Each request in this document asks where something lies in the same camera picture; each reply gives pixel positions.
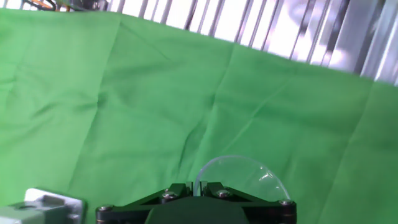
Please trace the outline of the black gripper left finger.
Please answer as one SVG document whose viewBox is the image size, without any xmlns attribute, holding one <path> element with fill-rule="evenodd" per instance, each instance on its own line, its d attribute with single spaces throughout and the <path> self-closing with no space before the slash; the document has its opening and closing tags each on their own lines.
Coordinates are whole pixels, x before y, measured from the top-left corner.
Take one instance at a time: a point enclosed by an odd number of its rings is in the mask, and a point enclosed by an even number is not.
<svg viewBox="0 0 398 224">
<path fill-rule="evenodd" d="M 135 202 L 123 206 L 112 204 L 101 205 L 96 208 L 97 224 L 114 223 L 145 223 L 149 213 L 160 205 L 166 205 L 174 200 L 192 197 L 193 183 L 172 184 L 170 187 L 150 194 Z"/>
</svg>

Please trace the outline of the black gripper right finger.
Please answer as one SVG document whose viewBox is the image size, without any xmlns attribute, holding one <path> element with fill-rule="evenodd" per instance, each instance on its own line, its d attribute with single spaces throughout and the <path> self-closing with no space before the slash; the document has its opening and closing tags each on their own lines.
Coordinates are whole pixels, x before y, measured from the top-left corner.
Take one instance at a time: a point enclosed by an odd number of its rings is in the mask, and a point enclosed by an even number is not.
<svg viewBox="0 0 398 224">
<path fill-rule="evenodd" d="M 199 182 L 198 193 L 242 208 L 249 223 L 297 223 L 297 204 L 287 198 L 264 200 L 224 186 L 221 182 Z"/>
</svg>

